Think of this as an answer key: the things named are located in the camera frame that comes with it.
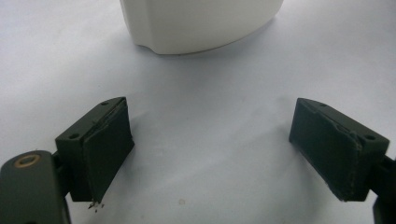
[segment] white plastic object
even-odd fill
[[[137,45],[159,54],[220,47],[271,20],[283,0],[120,0]]]

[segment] brass insert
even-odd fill
[[[27,155],[15,161],[14,166],[17,168],[25,168],[31,166],[40,160],[40,156],[36,154]]]

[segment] mounting hole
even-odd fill
[[[17,159],[14,163],[14,166],[17,168],[25,168],[25,167],[35,164],[39,160],[40,160],[39,155],[36,155],[36,154],[27,155],[27,156],[20,157],[19,159]]]
[[[79,134],[78,133],[73,133],[72,135],[69,136],[69,139],[75,139],[78,138]]]
[[[364,135],[364,137],[365,137],[366,139],[368,139],[368,140],[372,140],[372,141],[375,140],[375,137],[372,136],[372,135]]]

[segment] white object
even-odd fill
[[[283,0],[120,0],[137,45],[159,54],[213,49],[254,32]]]

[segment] white surface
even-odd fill
[[[0,163],[125,95],[134,156],[81,223],[373,223],[288,142],[297,97],[386,136],[396,157],[396,2],[286,0],[253,35],[161,57],[135,46],[120,2],[0,3]]]
[[[182,54],[229,44],[262,27],[283,0],[120,0],[138,45]]]

